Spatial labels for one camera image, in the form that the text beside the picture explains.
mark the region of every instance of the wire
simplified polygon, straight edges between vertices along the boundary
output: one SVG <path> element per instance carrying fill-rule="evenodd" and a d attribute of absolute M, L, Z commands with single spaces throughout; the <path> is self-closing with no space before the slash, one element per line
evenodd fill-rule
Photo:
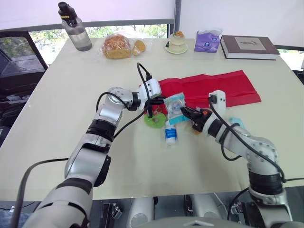
<path fill-rule="evenodd" d="M 235 127 L 235 126 L 239 126 L 239 124 L 238 124 L 238 123 L 234 123 L 234 124 L 232 124 L 230 127 L 233 128 L 233 127 Z M 228 132 L 229 132 L 229 129 L 226 128 L 226 129 L 224 130 L 224 132 L 223 132 L 221 138 L 220 138 L 220 148 L 221 148 L 221 150 L 222 150 L 222 154 L 223 154 L 223 156 L 224 156 L 225 159 L 227 159 L 228 161 L 235 161 L 235 160 L 241 158 L 242 156 L 238 155 L 238 156 L 236 156 L 236 157 L 234 157 L 234 158 L 229 158 L 229 157 L 225 154 L 225 151 L 224 151 L 224 142 L 225 142 L 225 139 L 226 139 L 226 136 L 227 136 Z"/>
<path fill-rule="evenodd" d="M 97 103 L 96 103 L 96 112 L 98 111 L 100 99 L 101 99 L 104 95 L 106 95 L 106 94 L 109 94 L 109 95 L 111 95 L 111 96 L 117 98 L 117 99 L 125 106 L 125 108 L 129 110 L 128 105 L 127 105 L 119 96 L 117 96 L 117 95 L 115 95 L 115 94 L 113 94 L 113 93 L 110 93 L 110 92 L 104 92 L 104 93 L 100 94 L 100 96 L 99 96 L 99 98 L 98 98 L 98 100 L 97 100 Z"/>
<path fill-rule="evenodd" d="M 226 215 L 228 215 L 227 208 L 226 208 L 225 204 L 223 203 L 223 201 L 219 198 L 219 196 L 218 196 L 215 192 L 214 192 L 213 194 L 214 194 L 215 197 L 219 200 L 219 202 L 224 206 Z"/>
<path fill-rule="evenodd" d="M 67 160 L 68 160 L 68 158 L 39 161 L 39 162 L 36 162 L 35 164 L 31 165 L 30 167 L 28 167 L 28 169 L 26 170 L 26 172 L 23 175 L 23 178 L 22 178 L 20 186 L 19 186 L 17 200 L 16 200 L 16 206 L 15 206 L 13 216 L 12 216 L 12 219 L 11 219 L 10 228 L 18 228 L 19 217 L 20 217 L 22 204 L 23 204 L 23 199 L 24 199 L 25 186 L 26 186 L 29 174 L 32 171 L 32 169 L 35 168 L 36 166 L 44 164 L 44 163 L 60 162 L 60 161 L 67 161 Z"/>
<path fill-rule="evenodd" d="M 125 126 L 123 126 L 115 135 L 114 138 L 116 138 L 127 126 L 134 123 L 136 120 L 138 120 L 144 113 L 147 111 L 147 108 L 145 108 L 137 117 L 132 119 L 130 122 L 128 122 Z"/>
<path fill-rule="evenodd" d="M 234 198 L 233 200 L 230 202 L 229 206 L 228 206 L 228 213 L 227 213 L 227 220 L 230 220 L 230 214 L 231 214 L 231 208 L 233 206 L 233 204 L 236 202 L 236 200 L 246 191 L 248 191 L 249 188 L 245 188 L 244 190 L 240 191 Z"/>
<path fill-rule="evenodd" d="M 137 63 L 137 70 L 138 70 L 138 73 L 141 77 L 141 80 L 142 80 L 142 83 L 143 83 L 143 86 L 146 90 L 146 93 L 147 93 L 147 102 L 146 102 L 146 107 L 144 108 L 144 110 L 137 116 L 135 117 L 134 119 L 132 119 L 130 122 L 128 122 L 125 126 L 123 126 L 115 135 L 114 135 L 114 138 L 116 138 L 127 126 L 129 126 L 130 124 L 134 123 L 136 120 L 138 120 L 140 117 L 142 117 L 144 115 L 144 113 L 147 111 L 147 108 L 149 106 L 149 102 L 150 102 L 150 95 L 149 95 L 149 91 L 148 91 L 148 87 L 146 85 L 146 81 L 144 80 L 143 78 L 143 75 L 142 75 L 142 72 L 141 72 L 141 69 L 140 67 L 146 72 L 147 76 L 151 76 L 150 73 L 146 70 L 146 68 L 143 67 L 143 65 L 141 63 Z"/>
<path fill-rule="evenodd" d="M 22 206 L 22 208 L 26 208 L 26 207 L 28 207 L 28 206 L 34 204 L 34 203 L 35 203 L 35 202 L 31 202 L 31 203 L 29 203 L 29 204 L 27 204 L 27 205 Z M 0 210 L 14 210 L 14 209 L 15 209 L 15 208 L 0 208 Z"/>
<path fill-rule="evenodd" d="M 234 134 L 234 136 L 244 145 L 246 146 L 249 150 L 251 150 L 253 153 L 255 153 L 256 155 L 260 156 L 261 158 L 263 158 L 264 160 L 268 161 L 270 164 L 272 164 L 274 167 L 276 167 L 276 169 L 278 170 L 279 173 L 281 173 L 281 179 L 282 182 L 285 183 L 285 175 L 283 170 L 281 169 L 281 167 L 276 164 L 274 161 L 272 161 L 270 158 L 266 157 L 263 154 L 260 154 L 258 151 L 256 151 L 255 149 L 253 149 L 250 145 L 248 145 L 239 135 L 238 133 L 236 133 L 233 128 L 230 127 L 230 125 L 218 114 L 218 112 L 214 109 L 213 104 L 212 104 L 212 100 L 211 97 L 209 97 L 209 105 L 210 108 L 212 109 L 212 111 L 214 112 L 214 114 L 217 116 L 217 118 L 231 131 L 231 133 Z"/>
<path fill-rule="evenodd" d="M 298 181 L 298 180 L 304 180 L 304 178 L 291 178 L 291 179 L 285 179 L 286 182 L 288 181 Z"/>
<path fill-rule="evenodd" d="M 148 106 L 149 101 L 150 101 L 150 94 L 149 94 L 149 91 L 148 91 L 148 87 L 146 85 L 146 81 L 144 80 L 141 69 L 139 67 L 141 67 L 146 72 L 147 75 L 150 75 L 150 73 L 146 70 L 146 68 L 143 67 L 143 65 L 141 63 L 137 63 L 136 66 L 137 66 L 138 73 L 139 73 L 139 75 L 142 79 L 143 86 L 144 86 L 144 88 L 146 90 L 146 93 L 147 93 L 147 106 Z"/>

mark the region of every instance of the gray water bottle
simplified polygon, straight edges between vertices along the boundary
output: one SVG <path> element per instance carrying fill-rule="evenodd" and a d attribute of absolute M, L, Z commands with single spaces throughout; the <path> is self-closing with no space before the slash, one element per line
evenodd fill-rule
<path fill-rule="evenodd" d="M 86 33 L 81 19 L 77 17 L 75 10 L 64 1 L 58 3 L 58 6 L 58 13 L 62 19 L 62 26 L 66 30 L 76 49 L 79 51 L 90 50 L 92 47 L 91 40 Z"/>

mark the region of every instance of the small bottle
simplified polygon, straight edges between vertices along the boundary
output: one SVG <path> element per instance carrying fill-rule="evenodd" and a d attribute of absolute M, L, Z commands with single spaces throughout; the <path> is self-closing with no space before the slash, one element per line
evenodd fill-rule
<path fill-rule="evenodd" d="M 77 17 L 75 10 L 66 2 L 58 3 L 59 15 L 62 19 L 62 26 L 79 51 L 87 51 L 92 47 L 91 40 L 86 33 L 82 21 Z"/>
<path fill-rule="evenodd" d="M 166 121 L 165 138 L 168 146 L 174 145 L 176 143 L 176 129 L 174 125 L 169 124 L 169 121 Z"/>

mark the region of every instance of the red cloth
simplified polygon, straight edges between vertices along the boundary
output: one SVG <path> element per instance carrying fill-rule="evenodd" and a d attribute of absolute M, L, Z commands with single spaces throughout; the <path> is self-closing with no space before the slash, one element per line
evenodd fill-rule
<path fill-rule="evenodd" d="M 159 82 L 165 97 L 183 92 L 187 107 L 209 108 L 208 94 L 214 90 L 226 93 L 226 106 L 261 102 L 261 98 L 242 70 L 222 75 L 196 75 L 182 79 L 168 78 Z M 162 112 L 167 110 L 161 105 Z"/>

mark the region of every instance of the book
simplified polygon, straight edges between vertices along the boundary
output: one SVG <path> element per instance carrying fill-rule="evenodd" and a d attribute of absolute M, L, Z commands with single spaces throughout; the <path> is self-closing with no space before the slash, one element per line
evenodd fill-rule
<path fill-rule="evenodd" d="M 220 43 L 225 58 L 275 60 L 280 54 L 268 37 L 223 35 Z"/>

